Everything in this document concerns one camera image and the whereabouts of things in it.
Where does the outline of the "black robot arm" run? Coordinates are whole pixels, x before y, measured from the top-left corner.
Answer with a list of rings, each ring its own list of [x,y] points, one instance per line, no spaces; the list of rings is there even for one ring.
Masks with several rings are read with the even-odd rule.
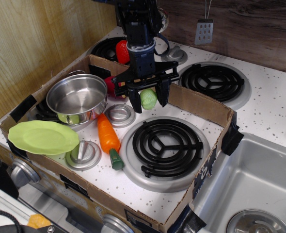
[[[168,103],[170,85],[177,80],[178,62],[157,62],[155,55],[158,37],[167,41],[160,33],[162,16],[155,0],[107,0],[115,7],[118,22],[127,36],[129,68],[117,75],[112,83],[117,96],[125,95],[136,113],[141,113],[139,91],[155,88],[161,106]]]

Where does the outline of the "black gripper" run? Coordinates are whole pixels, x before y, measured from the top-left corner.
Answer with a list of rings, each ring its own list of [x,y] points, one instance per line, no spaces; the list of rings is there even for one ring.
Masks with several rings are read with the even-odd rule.
[[[130,66],[112,79],[115,95],[128,96],[134,111],[139,114],[142,107],[138,90],[155,86],[158,101],[164,107],[168,103],[170,81],[177,77],[178,62],[156,62],[155,55],[158,54],[155,46],[155,42],[143,46],[133,46],[127,42],[125,50]]]

